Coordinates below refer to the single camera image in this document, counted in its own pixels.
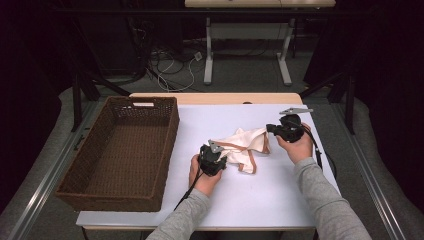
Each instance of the black cable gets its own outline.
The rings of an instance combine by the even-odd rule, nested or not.
[[[334,178],[337,179],[337,166],[336,166],[336,162],[334,162],[334,159],[331,158],[330,154],[327,153],[327,151],[324,151],[325,155],[327,155],[327,158],[330,160],[331,165],[333,165],[333,175]]]
[[[184,201],[184,199],[187,199],[188,196],[190,195],[190,193],[193,191],[194,186],[196,186],[197,180],[199,180],[199,178],[203,175],[203,172],[200,173],[200,165],[197,167],[197,173],[196,173],[196,178],[193,181],[193,184],[191,184],[190,188],[187,190],[187,192],[184,194],[184,196],[181,198],[181,200],[178,202],[177,206],[175,206],[175,209],[177,209],[177,207]]]
[[[309,135],[309,137],[311,137],[311,139],[312,139],[312,142],[314,143],[314,145],[315,145],[315,155],[316,155],[316,157],[317,157],[317,163],[318,163],[318,166],[322,169],[322,160],[321,160],[321,152],[319,151],[319,149],[318,149],[318,144],[317,144],[317,142],[315,141],[315,138],[314,138],[314,136],[312,136],[312,133],[311,133],[311,131],[307,128],[307,127],[305,127],[304,125],[300,125],[302,128],[303,128],[303,130]]]

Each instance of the metal rail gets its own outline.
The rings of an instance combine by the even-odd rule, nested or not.
[[[337,120],[341,126],[344,125],[343,121],[343,110],[340,104],[332,104],[333,110],[336,113]],[[355,154],[357,156],[357,167],[359,172],[362,175],[362,178],[365,182],[365,185],[370,192],[370,195],[374,201],[374,204],[383,220],[383,223],[387,229],[387,233],[390,236],[390,239],[393,240],[403,240],[406,239],[405,235],[402,232],[402,229],[399,226],[396,216],[393,213],[393,210],[387,201],[386,196],[384,195],[380,185],[378,184],[377,179],[374,176],[374,173],[371,170],[371,167],[368,164],[368,160],[363,153],[356,137],[352,135],[347,128],[343,128],[346,136],[348,137],[350,144],[353,146]]]
[[[84,120],[82,121],[80,127],[75,132],[71,133],[67,138],[62,151],[60,152],[56,161],[47,171],[18,222],[15,224],[15,227],[12,229],[8,240],[26,239],[44,204],[46,203],[47,198],[52,192],[53,187],[67,166],[67,162],[70,159],[74,146],[78,142],[80,136],[83,134],[85,126],[88,124],[89,120],[92,119],[96,106],[97,102],[88,103],[84,111]]]
[[[48,6],[52,13],[62,16],[144,16],[163,17],[261,17],[261,18],[337,18],[366,19],[373,10],[344,11],[332,9],[295,10],[281,8],[181,8],[181,9],[87,9]]]

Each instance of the white tabletop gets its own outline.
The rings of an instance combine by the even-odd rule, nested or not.
[[[335,0],[185,0],[186,7],[197,8],[334,7],[335,4]]]
[[[153,229],[175,208],[188,188],[191,157],[208,139],[231,136],[237,128],[250,130],[279,124],[278,113],[296,104],[179,105],[180,124],[172,152],[162,209],[146,212],[82,211],[77,225],[87,229]],[[324,152],[309,113],[299,115],[312,127]],[[271,154],[255,153],[257,173],[239,172],[228,165],[211,197],[212,207],[199,230],[288,230],[314,228],[307,204],[295,183],[293,163],[270,135]],[[325,154],[324,175],[338,189]]]

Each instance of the white cloth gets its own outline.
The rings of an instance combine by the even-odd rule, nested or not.
[[[217,145],[224,148],[221,158],[226,156],[227,162],[239,165],[239,171],[256,173],[256,162],[252,151],[269,154],[270,147],[266,128],[256,128],[249,131],[237,129],[236,133],[225,139],[212,139]]]

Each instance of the gray floor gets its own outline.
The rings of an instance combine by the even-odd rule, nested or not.
[[[279,67],[274,57],[278,49],[276,50],[272,44],[266,53],[261,56],[235,57],[219,55],[218,53],[248,53],[258,42],[240,43],[231,41],[225,44],[221,43],[222,46],[218,45],[216,49],[212,85],[205,86],[203,84],[204,60],[194,61],[191,66],[195,76],[192,88],[196,90],[190,89],[187,92],[301,92],[307,87],[302,79],[315,43],[314,39],[299,40],[296,58],[288,57],[287,64],[293,81],[293,85],[290,87],[284,86],[282,83]],[[161,64],[163,64],[160,65],[163,70],[167,68],[170,61],[164,61]],[[163,76],[168,80],[178,81],[182,85],[188,84],[191,82],[191,75],[187,65],[188,63],[178,74],[164,74]],[[131,92],[163,92],[158,87],[156,80],[150,79],[147,75],[122,87]],[[99,89],[103,97],[115,95],[104,87],[99,87]],[[325,99],[327,93],[328,89],[323,89],[304,99],[304,102],[314,109],[312,116],[325,151],[334,159],[337,166],[337,182],[342,195],[350,202],[373,239],[421,239],[424,236],[424,217],[405,198],[401,189],[384,167],[376,150],[376,142],[366,106],[356,100],[354,111],[356,135],[351,136],[346,133],[346,128],[340,121],[340,109],[343,109],[343,104],[329,104]],[[0,217],[0,239],[8,239],[10,233],[16,233],[14,231],[17,229],[17,223],[22,220],[22,215],[31,197],[36,193],[58,156],[63,154],[61,151],[70,136],[73,121],[71,90],[64,91],[60,98],[62,100],[62,111],[50,138],[21,188]],[[384,197],[400,225],[403,237],[393,237],[391,231],[388,231],[390,226],[386,226],[385,221],[383,221],[380,214],[381,209],[376,207],[377,200],[372,197],[364,178],[361,176],[358,167],[358,150],[352,144],[352,139],[359,144],[360,154],[366,156],[366,161],[378,180],[378,186],[384,193]],[[68,205],[53,195],[49,195],[47,201],[42,202],[41,205],[40,212],[34,215],[34,222],[27,223],[28,232],[22,233],[22,236],[26,236],[27,239],[46,240],[84,239],[81,229],[75,225],[78,213],[74,212]],[[311,231],[286,232],[282,239],[312,239],[312,235],[313,232]],[[141,233],[132,231],[88,231],[88,236],[90,239],[140,239]]]

